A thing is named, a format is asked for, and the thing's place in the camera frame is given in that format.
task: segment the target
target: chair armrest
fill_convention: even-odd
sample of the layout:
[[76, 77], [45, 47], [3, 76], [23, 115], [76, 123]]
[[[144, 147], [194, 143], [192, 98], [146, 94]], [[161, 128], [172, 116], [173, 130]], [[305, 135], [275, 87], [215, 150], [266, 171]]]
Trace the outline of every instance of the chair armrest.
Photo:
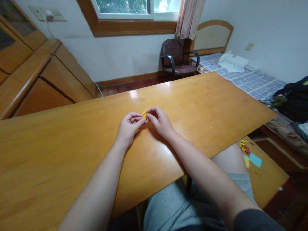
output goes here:
[[199, 66], [199, 62], [200, 62], [200, 56], [199, 56], [199, 53], [197, 51], [184, 52], [183, 53], [183, 57], [184, 57], [185, 54], [190, 54], [190, 53], [194, 53], [196, 55], [196, 57], [197, 57], [196, 67], [198, 67]]
[[175, 73], [175, 63], [174, 63], [174, 60], [173, 60], [172, 56], [160, 56], [160, 58], [161, 58], [161, 65], [162, 65], [163, 70], [164, 70], [164, 58], [169, 58], [170, 59], [171, 70], [172, 70], [172, 73], [174, 74]]

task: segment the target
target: backpack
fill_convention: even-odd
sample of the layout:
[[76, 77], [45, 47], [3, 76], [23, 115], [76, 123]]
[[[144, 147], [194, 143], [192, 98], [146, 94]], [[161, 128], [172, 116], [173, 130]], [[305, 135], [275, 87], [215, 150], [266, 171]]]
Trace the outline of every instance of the backpack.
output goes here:
[[308, 76], [297, 83], [289, 83], [274, 94], [272, 107], [296, 122], [308, 121]]

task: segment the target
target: blue patterned sheet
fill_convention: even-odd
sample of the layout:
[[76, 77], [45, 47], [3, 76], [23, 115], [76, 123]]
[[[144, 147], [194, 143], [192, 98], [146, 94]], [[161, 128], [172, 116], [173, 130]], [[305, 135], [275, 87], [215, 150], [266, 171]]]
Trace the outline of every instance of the blue patterned sheet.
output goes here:
[[245, 91], [247, 94], [264, 103], [273, 100], [273, 94], [283, 88], [286, 83], [275, 79], [259, 70], [250, 71], [244, 68], [244, 72], [229, 72], [223, 67], [213, 66], [212, 61], [218, 61], [223, 53], [214, 53], [200, 56], [200, 66], [204, 67], [203, 73], [215, 71], [234, 85]]

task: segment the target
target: forearm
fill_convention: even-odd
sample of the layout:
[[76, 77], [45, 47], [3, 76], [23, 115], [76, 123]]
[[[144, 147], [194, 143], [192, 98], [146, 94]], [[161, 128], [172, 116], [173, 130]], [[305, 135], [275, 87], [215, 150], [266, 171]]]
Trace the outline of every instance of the forearm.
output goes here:
[[259, 209], [227, 173], [179, 133], [174, 131], [166, 139], [179, 155], [189, 175], [214, 203], [230, 228], [240, 211]]
[[114, 143], [58, 230], [105, 230], [119, 183], [126, 147]]

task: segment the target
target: bedsheet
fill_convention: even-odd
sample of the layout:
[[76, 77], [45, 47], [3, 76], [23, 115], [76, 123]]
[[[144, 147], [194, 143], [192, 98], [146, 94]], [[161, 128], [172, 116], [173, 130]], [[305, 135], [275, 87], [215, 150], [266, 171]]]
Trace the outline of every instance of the bedsheet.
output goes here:
[[[222, 54], [223, 53], [213, 53], [200, 56], [200, 65], [197, 67], [197, 71], [200, 73], [215, 71], [256, 100], [265, 104], [269, 104], [273, 101], [273, 94], [286, 84], [259, 70], [250, 71], [244, 68], [244, 72], [229, 72], [221, 66], [212, 65], [212, 62], [218, 61]], [[197, 58], [189, 58], [189, 63], [190, 65], [196, 65]], [[296, 133], [291, 125], [292, 120], [279, 114], [277, 110], [275, 111], [278, 113], [278, 116], [265, 125], [298, 152], [308, 157], [308, 144]]]
[[[254, 97], [256, 100], [269, 103], [273, 99], [273, 94], [284, 87], [283, 81], [277, 80], [259, 70], [250, 71], [244, 68], [244, 72], [229, 72], [221, 66], [213, 66], [213, 61], [218, 61], [222, 53], [214, 53], [200, 57], [200, 66], [198, 70], [201, 73], [215, 71], [234, 85]], [[190, 61], [197, 62], [196, 57], [190, 58]]]

